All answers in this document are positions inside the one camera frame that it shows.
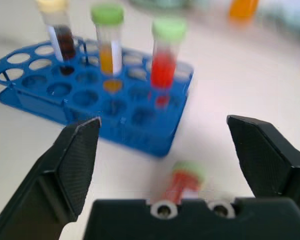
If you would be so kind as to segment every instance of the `test tube with dark liquid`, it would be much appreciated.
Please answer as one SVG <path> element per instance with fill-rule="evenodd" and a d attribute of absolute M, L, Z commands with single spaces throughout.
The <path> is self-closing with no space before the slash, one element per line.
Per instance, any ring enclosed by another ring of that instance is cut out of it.
<path fill-rule="evenodd" d="M 67 14 L 67 0 L 36 0 L 49 33 L 51 45 L 57 60 L 64 62 L 76 55 L 73 35 Z M 74 69 L 61 66 L 63 75 L 70 75 Z"/>

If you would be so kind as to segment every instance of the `red liquid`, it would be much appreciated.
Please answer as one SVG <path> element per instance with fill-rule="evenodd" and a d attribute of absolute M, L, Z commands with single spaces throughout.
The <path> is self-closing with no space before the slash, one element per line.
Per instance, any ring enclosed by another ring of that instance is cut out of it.
<path fill-rule="evenodd" d="M 165 108 L 169 103 L 170 97 L 169 96 L 158 96 L 155 100 L 155 105 L 158 108 Z"/>
<path fill-rule="evenodd" d="M 155 88 L 168 89 L 174 82 L 176 60 L 170 53 L 156 53 L 152 61 L 151 84 Z"/>
<path fill-rule="evenodd" d="M 199 180 L 187 172 L 176 172 L 173 174 L 172 183 L 164 193 L 163 199 L 180 204 L 186 190 L 198 192 L 200 190 Z"/>

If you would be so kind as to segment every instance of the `green cap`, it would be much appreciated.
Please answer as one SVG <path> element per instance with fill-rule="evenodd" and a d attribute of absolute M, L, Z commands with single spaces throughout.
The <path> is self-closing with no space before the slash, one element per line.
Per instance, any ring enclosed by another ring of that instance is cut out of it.
<path fill-rule="evenodd" d="M 187 174 L 197 178 L 201 183 L 205 180 L 205 173 L 202 170 L 202 167 L 196 162 L 178 161 L 174 164 L 172 172 L 186 172 Z"/>
<path fill-rule="evenodd" d="M 92 21 L 100 25 L 119 25 L 124 21 L 124 9 L 117 4 L 102 3 L 91 8 Z"/>
<path fill-rule="evenodd" d="M 186 21 L 181 18 L 157 18 L 152 24 L 153 36 L 166 42 L 181 42 L 186 30 Z"/>

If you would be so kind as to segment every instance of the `test tube with red liquid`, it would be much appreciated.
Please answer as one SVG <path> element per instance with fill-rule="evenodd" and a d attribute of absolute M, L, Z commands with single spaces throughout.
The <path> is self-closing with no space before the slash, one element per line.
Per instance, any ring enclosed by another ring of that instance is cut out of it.
<path fill-rule="evenodd" d="M 179 46 L 186 35 L 186 22 L 179 18 L 158 18 L 153 21 L 154 38 L 151 85 L 166 90 L 174 82 Z"/>
<path fill-rule="evenodd" d="M 68 1 L 36 0 L 36 2 L 46 24 L 56 59 L 64 62 L 75 57 L 76 50 L 67 14 Z M 72 67 L 62 66 L 60 71 L 63 75 L 69 75 L 74 70 Z"/>
<path fill-rule="evenodd" d="M 204 173 L 200 166 L 194 162 L 177 162 L 173 167 L 171 183 L 162 198 L 179 205 L 185 193 L 198 194 L 203 181 Z"/>

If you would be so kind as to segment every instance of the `orange bottle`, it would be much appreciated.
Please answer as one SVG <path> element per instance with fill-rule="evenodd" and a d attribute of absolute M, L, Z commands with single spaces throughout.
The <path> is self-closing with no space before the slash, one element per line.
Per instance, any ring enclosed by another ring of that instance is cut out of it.
<path fill-rule="evenodd" d="M 259 0 L 233 0 L 229 11 L 229 18 L 237 22 L 250 22 L 258 7 Z"/>

